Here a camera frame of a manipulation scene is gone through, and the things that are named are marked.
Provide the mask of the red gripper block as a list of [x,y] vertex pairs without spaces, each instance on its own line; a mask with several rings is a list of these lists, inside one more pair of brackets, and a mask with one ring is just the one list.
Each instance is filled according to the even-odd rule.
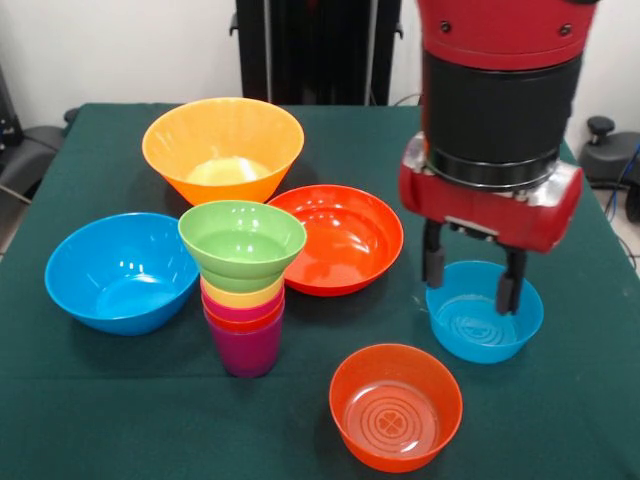
[[426,219],[423,229],[422,280],[430,288],[443,283],[445,250],[441,230],[449,223],[503,245],[506,266],[496,292],[496,310],[515,314],[525,279],[527,252],[547,253],[562,240],[583,190],[583,171],[560,164],[525,200],[475,190],[436,175],[400,167],[399,192],[409,211]]

